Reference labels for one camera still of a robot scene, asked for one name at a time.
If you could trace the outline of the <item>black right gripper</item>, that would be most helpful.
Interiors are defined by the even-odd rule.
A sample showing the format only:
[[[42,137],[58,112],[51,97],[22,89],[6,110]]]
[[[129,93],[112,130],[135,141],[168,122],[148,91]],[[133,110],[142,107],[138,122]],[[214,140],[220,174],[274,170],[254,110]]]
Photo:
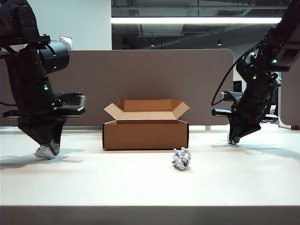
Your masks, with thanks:
[[[268,114],[274,93],[280,86],[281,79],[256,78],[247,83],[244,92],[229,90],[222,92],[220,102],[231,102],[231,108],[214,108],[211,113],[213,116],[228,118],[230,123],[229,143],[239,143],[242,137],[260,130],[260,123],[263,120],[278,120],[277,117]]]

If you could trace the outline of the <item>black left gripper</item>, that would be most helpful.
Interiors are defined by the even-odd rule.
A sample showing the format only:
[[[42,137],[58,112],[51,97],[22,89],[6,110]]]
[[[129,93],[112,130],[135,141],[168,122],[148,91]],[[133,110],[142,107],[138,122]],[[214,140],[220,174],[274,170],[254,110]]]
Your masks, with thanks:
[[[53,155],[60,152],[60,140],[63,126],[69,118],[80,118],[85,112],[85,98],[54,98],[36,101],[34,98],[21,98],[17,109],[4,112],[9,120],[16,119],[55,119],[52,124],[32,124],[18,122],[18,127],[41,146],[50,149]]]

